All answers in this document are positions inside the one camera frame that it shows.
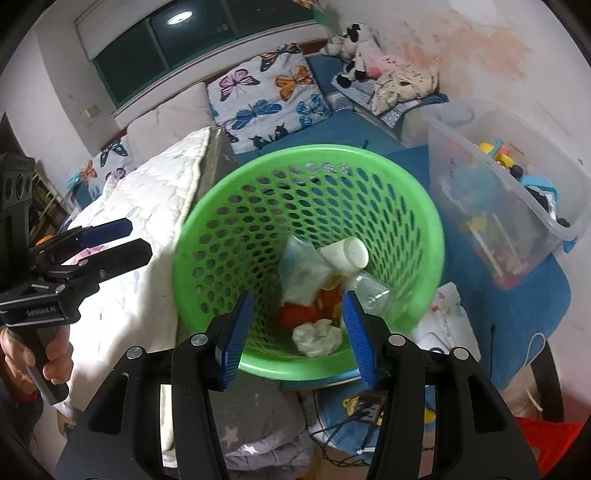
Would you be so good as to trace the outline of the clear plastic cup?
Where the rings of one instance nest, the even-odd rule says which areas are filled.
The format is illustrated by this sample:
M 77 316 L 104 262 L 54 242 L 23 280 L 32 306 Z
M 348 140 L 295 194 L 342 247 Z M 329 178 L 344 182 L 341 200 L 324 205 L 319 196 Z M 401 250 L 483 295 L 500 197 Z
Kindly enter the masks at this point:
M 356 293 L 363 310 L 369 314 L 382 316 L 389 305 L 391 289 L 365 270 L 342 282 L 342 293 Z

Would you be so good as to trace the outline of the white paper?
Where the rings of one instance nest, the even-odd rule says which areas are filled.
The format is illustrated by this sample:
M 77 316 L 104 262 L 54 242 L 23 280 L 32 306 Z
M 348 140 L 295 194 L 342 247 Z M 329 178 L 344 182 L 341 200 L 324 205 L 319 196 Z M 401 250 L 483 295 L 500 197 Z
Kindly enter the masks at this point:
M 334 353 L 342 344 L 342 330 L 331 320 L 321 319 L 294 328 L 291 340 L 298 352 L 308 358 L 325 357 Z

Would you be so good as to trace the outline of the red foam fruit net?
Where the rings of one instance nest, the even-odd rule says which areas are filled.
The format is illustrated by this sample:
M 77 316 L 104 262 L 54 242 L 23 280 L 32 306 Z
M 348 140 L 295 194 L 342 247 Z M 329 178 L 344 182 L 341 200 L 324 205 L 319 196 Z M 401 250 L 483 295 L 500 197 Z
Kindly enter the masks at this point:
M 342 292 L 339 288 L 321 289 L 311 305 L 286 303 L 280 307 L 276 316 L 276 329 L 287 332 L 304 323 L 315 323 L 318 320 L 331 320 L 336 324 L 342 315 Z

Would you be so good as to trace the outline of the white paper cup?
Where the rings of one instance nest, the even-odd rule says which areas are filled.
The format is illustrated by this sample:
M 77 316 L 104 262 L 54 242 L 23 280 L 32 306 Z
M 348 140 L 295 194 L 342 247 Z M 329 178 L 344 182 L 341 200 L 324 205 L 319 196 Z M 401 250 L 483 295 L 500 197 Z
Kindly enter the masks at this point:
M 355 276 L 369 265 L 370 253 L 359 238 L 348 237 L 318 250 L 332 270 L 344 277 Z

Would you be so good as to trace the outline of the left butterfly pillow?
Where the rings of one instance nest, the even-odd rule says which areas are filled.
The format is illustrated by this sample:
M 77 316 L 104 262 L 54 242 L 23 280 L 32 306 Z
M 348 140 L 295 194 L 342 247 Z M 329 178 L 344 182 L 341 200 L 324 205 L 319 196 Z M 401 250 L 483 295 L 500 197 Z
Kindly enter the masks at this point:
M 136 168 L 128 136 L 125 135 L 82 165 L 78 174 L 80 188 L 87 191 L 89 201 L 92 202 L 102 194 L 110 177 L 121 180 Z

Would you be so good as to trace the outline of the butterfly pillow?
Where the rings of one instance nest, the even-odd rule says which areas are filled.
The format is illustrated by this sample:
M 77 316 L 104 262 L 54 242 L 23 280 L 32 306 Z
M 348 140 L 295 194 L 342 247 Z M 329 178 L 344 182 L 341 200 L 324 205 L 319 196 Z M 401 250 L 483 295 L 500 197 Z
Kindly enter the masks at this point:
M 102 194 L 110 177 L 121 180 L 136 168 L 128 136 L 125 135 L 82 165 L 78 174 L 80 188 L 87 191 L 89 201 L 92 202 Z
M 296 43 L 245 61 L 207 85 L 215 123 L 236 154 L 263 149 L 332 116 Z

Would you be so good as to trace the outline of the green plastic basket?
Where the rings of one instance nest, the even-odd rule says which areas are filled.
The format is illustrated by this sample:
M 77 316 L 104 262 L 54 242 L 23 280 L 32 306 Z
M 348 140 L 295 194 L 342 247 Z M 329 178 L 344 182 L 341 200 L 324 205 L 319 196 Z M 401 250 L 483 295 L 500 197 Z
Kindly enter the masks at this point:
M 349 372 L 356 362 L 348 343 L 310 357 L 280 314 L 345 278 L 329 248 L 346 240 L 363 242 L 363 272 L 389 291 L 389 328 L 411 331 L 436 293 L 445 255 L 423 186 L 391 160 L 349 146 L 305 145 L 252 160 L 212 187 L 181 229 L 172 267 L 180 321 L 202 332 L 246 291 L 253 317 L 242 371 L 293 382 Z

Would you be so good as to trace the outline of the grey pillow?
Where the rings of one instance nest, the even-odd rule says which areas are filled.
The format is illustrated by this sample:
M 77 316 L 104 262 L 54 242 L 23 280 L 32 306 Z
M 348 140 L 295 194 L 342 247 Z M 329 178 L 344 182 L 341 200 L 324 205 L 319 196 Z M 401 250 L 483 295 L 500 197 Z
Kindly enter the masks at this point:
M 127 140 L 137 166 L 164 152 L 191 132 L 216 126 L 204 82 L 190 86 L 146 112 L 127 127 Z

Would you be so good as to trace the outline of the clear plastic storage box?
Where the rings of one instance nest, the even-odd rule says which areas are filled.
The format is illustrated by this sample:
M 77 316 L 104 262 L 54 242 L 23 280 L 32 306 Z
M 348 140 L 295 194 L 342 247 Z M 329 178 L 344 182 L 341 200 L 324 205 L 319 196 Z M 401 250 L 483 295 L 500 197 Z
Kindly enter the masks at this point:
M 482 100 L 424 107 L 430 190 L 508 290 L 590 227 L 590 179 L 552 141 Z

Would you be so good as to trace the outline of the right butterfly pillow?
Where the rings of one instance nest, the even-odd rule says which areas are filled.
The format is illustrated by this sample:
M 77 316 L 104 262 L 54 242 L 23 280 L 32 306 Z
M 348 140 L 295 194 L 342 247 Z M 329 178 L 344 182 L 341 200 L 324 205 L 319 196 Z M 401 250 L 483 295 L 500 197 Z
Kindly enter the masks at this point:
M 332 116 L 296 43 L 245 61 L 207 85 L 215 123 L 236 154 L 263 149 Z

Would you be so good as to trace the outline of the spotted cloth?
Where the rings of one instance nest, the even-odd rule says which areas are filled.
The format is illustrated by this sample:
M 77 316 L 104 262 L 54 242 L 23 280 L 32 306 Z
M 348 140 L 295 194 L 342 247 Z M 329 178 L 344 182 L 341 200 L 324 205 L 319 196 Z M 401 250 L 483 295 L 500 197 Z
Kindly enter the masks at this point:
M 377 116 L 398 103 L 423 99 L 439 86 L 439 71 L 408 64 L 385 72 L 374 83 L 370 111 Z

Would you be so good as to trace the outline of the dark window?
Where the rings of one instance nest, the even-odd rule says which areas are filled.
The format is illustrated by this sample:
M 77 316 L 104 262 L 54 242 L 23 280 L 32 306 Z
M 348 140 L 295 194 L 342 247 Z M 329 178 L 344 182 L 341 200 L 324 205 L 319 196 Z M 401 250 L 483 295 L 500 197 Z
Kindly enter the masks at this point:
M 119 107 L 217 47 L 311 19 L 311 10 L 294 1 L 171 1 L 125 27 L 92 63 Z

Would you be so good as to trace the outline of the pink plush toy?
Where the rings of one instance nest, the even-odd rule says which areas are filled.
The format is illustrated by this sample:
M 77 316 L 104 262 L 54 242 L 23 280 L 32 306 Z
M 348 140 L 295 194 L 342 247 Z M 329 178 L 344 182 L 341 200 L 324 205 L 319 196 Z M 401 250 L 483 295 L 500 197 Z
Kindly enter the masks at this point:
M 397 55 L 370 55 L 366 61 L 366 71 L 369 78 L 378 79 L 384 73 L 406 64 L 407 60 Z

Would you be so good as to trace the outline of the cow plush toy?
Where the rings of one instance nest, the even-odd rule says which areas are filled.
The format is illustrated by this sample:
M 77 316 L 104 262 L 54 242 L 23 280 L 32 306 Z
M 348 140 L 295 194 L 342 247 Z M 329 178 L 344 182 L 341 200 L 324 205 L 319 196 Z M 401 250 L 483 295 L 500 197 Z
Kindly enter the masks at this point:
M 320 53 L 339 57 L 344 62 L 344 70 L 337 76 L 337 83 L 342 88 L 351 87 L 353 81 L 365 81 L 381 75 L 377 60 L 384 52 L 365 23 L 352 23 L 342 35 L 332 36 Z

